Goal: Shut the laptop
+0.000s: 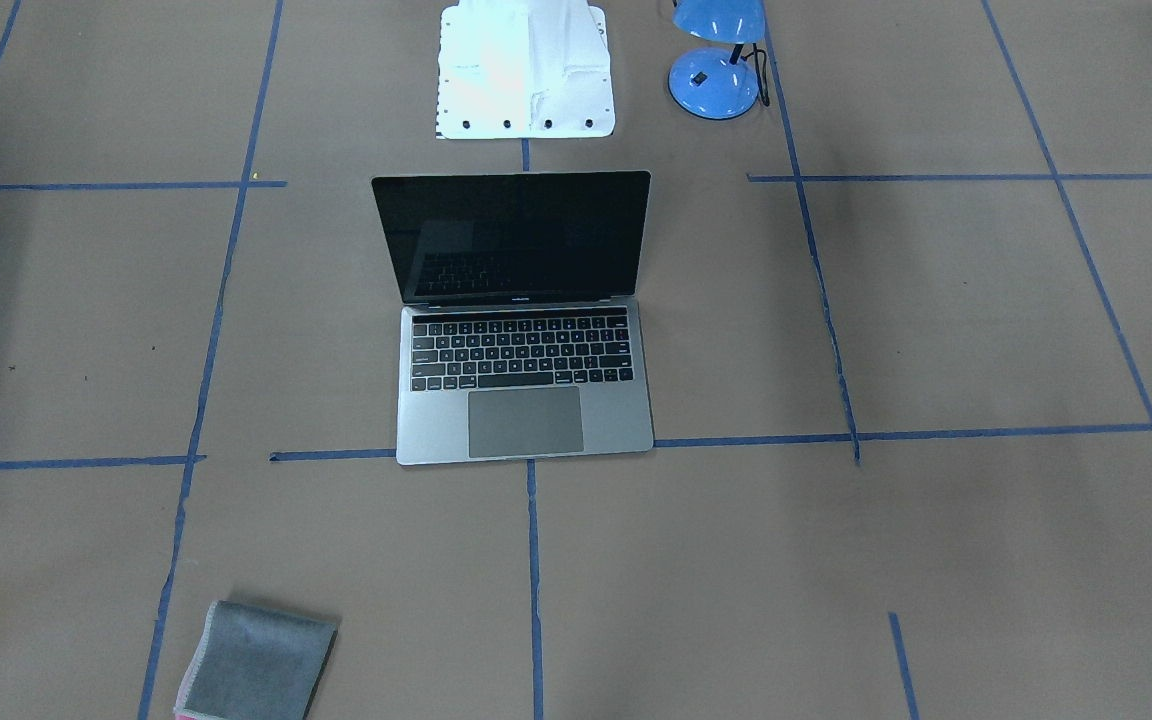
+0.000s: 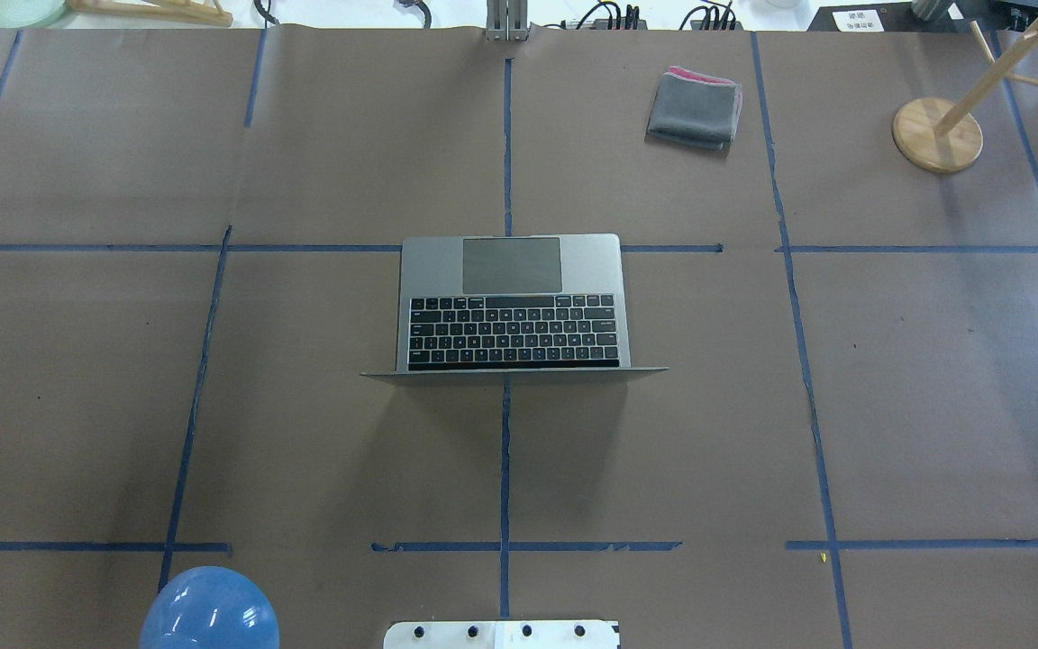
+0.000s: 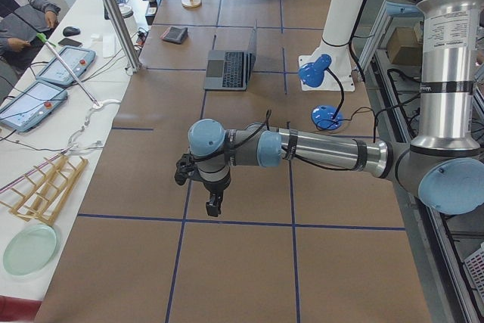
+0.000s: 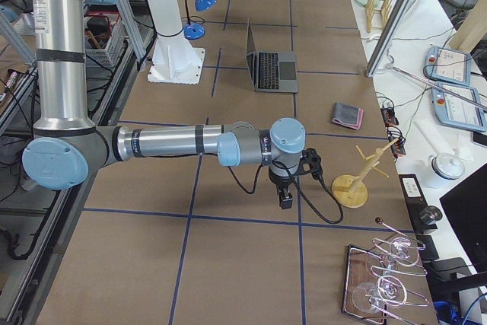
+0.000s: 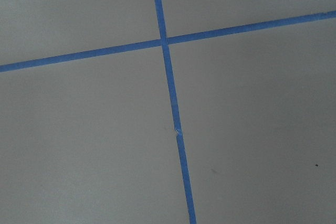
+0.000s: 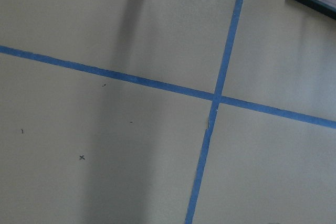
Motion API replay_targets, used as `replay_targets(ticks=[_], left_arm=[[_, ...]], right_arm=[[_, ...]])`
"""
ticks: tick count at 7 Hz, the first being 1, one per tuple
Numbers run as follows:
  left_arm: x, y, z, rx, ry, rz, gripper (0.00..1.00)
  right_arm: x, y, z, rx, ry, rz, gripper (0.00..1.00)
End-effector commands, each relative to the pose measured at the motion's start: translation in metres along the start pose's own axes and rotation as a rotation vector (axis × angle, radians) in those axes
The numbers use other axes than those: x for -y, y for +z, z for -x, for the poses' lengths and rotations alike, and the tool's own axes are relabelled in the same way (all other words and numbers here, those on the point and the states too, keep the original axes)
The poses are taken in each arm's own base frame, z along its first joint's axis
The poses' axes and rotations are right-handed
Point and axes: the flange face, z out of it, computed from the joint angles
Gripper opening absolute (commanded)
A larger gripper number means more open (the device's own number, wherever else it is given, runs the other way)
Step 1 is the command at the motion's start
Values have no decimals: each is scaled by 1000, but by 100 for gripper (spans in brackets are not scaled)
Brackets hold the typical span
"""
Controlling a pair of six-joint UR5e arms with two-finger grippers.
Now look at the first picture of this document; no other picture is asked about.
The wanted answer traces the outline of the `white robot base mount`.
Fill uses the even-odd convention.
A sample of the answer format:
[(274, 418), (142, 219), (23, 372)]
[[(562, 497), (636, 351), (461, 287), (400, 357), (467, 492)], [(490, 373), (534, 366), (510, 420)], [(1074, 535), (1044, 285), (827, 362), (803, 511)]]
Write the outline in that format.
[(616, 126), (607, 18), (588, 1), (458, 1), (439, 23), (435, 137), (602, 138)]

